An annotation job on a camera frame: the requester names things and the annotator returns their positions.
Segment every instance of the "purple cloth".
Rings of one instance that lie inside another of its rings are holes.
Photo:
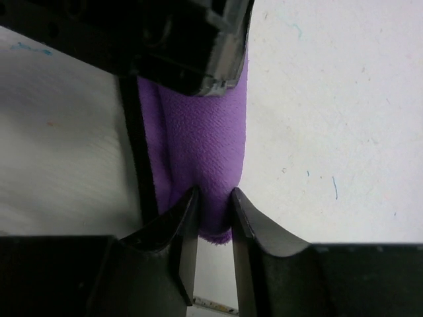
[[[230,241],[229,195],[245,151],[247,61],[238,85],[222,97],[187,97],[142,78],[138,87],[159,212],[199,186],[200,236]]]

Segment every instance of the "black plastic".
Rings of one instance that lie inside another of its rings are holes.
[[[241,74],[253,0],[0,0],[0,25],[88,64],[187,95]]]
[[[309,244],[235,189],[240,317],[423,316],[423,246]]]
[[[0,238],[2,316],[185,317],[192,304],[198,191],[123,239]]]

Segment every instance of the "white table surface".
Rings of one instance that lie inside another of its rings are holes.
[[[256,1],[241,188],[292,233],[423,241],[421,12],[417,0]],[[0,29],[2,233],[136,230],[115,84]],[[200,242],[196,294],[237,306],[230,245]]]

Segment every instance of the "speck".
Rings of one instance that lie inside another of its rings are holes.
[[[329,248],[325,246],[318,246],[316,247],[316,251],[318,251],[318,253],[325,253],[325,252],[329,252]]]

